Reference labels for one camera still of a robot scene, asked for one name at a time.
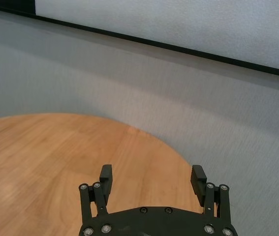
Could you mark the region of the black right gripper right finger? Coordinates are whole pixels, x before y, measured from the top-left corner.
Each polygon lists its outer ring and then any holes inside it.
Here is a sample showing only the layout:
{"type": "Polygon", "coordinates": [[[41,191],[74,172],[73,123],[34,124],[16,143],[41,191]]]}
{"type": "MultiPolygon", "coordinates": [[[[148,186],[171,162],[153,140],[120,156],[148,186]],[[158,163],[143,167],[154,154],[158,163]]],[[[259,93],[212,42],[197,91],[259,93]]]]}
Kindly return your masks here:
{"type": "Polygon", "coordinates": [[[214,217],[214,208],[217,206],[217,218],[230,221],[229,187],[225,184],[215,186],[207,182],[205,172],[200,165],[193,165],[190,179],[193,191],[197,196],[203,215],[214,217]]]}

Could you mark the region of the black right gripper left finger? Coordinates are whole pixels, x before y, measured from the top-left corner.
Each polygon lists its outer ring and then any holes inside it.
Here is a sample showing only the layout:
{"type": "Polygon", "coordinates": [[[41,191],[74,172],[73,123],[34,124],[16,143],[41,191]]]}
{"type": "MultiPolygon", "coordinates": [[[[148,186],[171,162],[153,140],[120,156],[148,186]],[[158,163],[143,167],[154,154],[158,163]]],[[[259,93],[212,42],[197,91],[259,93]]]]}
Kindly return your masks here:
{"type": "Polygon", "coordinates": [[[112,165],[102,166],[99,181],[88,185],[79,185],[82,222],[87,223],[92,219],[91,202],[97,209],[97,216],[107,215],[107,204],[113,183],[112,165]]]}

